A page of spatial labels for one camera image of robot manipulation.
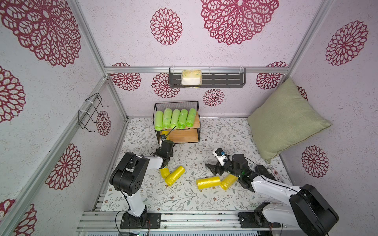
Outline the black wire wooden shelf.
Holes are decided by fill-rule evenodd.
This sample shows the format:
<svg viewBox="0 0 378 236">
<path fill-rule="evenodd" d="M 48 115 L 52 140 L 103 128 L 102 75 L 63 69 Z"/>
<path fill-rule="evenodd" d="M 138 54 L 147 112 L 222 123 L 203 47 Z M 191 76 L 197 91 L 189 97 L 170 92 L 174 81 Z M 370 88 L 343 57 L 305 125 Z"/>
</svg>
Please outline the black wire wooden shelf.
<svg viewBox="0 0 378 236">
<path fill-rule="evenodd" d="M 188 111 L 191 108 L 195 108 L 197 110 L 195 122 L 193 127 L 186 127 L 184 129 L 175 128 L 173 131 L 171 128 L 163 129 L 162 131 L 169 131 L 167 136 L 167 140 L 171 140 L 176 144 L 183 144 L 183 143 L 198 143 L 200 140 L 200 132 L 201 132 L 201 122 L 200 122 L 200 113 L 199 113 L 199 102 L 198 101 L 176 101 L 176 102 L 161 102 L 154 104 L 154 111 L 153 111 L 153 124 L 155 120 L 155 113 L 156 111 L 164 111 L 165 108 L 174 109 L 187 109 Z M 160 132 L 154 130 L 158 143 L 160 144 Z"/>
</svg>

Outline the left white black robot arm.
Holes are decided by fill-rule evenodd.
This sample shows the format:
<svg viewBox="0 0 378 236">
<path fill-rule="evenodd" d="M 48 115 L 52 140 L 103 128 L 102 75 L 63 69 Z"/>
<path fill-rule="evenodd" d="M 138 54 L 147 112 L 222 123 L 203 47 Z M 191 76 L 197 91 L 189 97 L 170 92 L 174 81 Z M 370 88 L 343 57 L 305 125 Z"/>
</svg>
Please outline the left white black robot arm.
<svg viewBox="0 0 378 236">
<path fill-rule="evenodd" d="M 140 188 L 148 170 L 159 170 L 167 166 L 173 157 L 175 143 L 164 140 L 153 155 L 136 155 L 127 152 L 112 172 L 109 183 L 126 199 L 128 209 L 124 211 L 120 229 L 158 229 L 161 214 L 149 214 L 144 204 Z"/>
</svg>

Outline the green trash bag roll top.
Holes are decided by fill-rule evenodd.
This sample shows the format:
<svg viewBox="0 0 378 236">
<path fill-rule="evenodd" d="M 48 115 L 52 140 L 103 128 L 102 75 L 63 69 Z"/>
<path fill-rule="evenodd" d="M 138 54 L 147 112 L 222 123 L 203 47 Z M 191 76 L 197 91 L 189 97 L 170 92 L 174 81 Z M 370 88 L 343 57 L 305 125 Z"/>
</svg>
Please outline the green trash bag roll top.
<svg viewBox="0 0 378 236">
<path fill-rule="evenodd" d="M 162 126 L 164 129 L 169 129 L 171 124 L 171 118 L 172 118 L 173 111 L 170 108 L 165 108 L 163 112 L 163 121 Z"/>
</svg>

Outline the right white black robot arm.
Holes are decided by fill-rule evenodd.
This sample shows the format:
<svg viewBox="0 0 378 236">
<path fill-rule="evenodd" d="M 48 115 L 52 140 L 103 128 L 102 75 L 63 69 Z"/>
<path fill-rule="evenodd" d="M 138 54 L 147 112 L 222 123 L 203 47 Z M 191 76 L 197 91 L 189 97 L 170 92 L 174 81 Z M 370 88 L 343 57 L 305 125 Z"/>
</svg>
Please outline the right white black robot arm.
<svg viewBox="0 0 378 236">
<path fill-rule="evenodd" d="M 236 177 L 244 189 L 283 203 L 275 206 L 263 202 L 251 213 L 240 213 L 241 227 L 263 228 L 280 224 L 299 228 L 307 236 L 326 236 L 339 221 L 336 211 L 312 185 L 280 183 L 263 165 L 251 169 L 249 159 L 243 154 L 228 155 L 218 148 L 213 155 L 217 163 L 205 165 L 213 175 L 228 173 Z"/>
</svg>

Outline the pale green trash bag roll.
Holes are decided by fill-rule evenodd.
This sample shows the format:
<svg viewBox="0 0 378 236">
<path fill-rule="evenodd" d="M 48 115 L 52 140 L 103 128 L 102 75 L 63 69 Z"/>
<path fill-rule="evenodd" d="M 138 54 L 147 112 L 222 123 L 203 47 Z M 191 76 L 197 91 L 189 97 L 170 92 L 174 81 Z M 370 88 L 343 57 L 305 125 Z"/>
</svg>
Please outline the pale green trash bag roll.
<svg viewBox="0 0 378 236">
<path fill-rule="evenodd" d="M 174 129 L 175 127 L 178 126 L 178 120 L 180 117 L 181 111 L 179 109 L 174 109 L 171 117 L 171 123 L 170 123 L 170 128 Z"/>
</svg>

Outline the yellow trash bag roll diagonal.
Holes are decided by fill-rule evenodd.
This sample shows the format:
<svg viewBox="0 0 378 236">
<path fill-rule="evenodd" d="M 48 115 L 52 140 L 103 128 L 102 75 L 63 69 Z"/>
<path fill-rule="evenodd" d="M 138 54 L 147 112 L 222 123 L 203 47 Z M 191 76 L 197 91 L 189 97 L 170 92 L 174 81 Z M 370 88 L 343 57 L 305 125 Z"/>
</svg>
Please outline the yellow trash bag roll diagonal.
<svg viewBox="0 0 378 236">
<path fill-rule="evenodd" d="M 166 184 L 172 186 L 185 173 L 185 171 L 186 170 L 183 166 L 179 166 L 165 179 Z"/>
</svg>

